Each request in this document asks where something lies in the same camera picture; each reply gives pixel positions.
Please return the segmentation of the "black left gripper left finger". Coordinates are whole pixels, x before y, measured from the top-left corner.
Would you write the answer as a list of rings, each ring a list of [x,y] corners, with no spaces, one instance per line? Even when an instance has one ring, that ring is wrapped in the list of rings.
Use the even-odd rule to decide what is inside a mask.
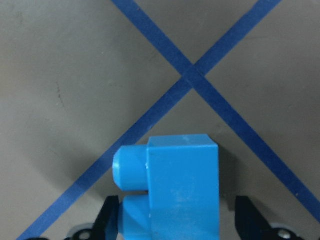
[[[116,240],[118,236],[119,197],[108,196],[92,227],[93,240]]]

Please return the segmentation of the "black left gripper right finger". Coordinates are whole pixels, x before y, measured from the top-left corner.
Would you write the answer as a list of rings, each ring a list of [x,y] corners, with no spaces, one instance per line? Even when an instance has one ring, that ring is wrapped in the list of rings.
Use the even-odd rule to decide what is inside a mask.
[[[235,228],[241,240],[274,240],[273,229],[247,196],[235,199]]]

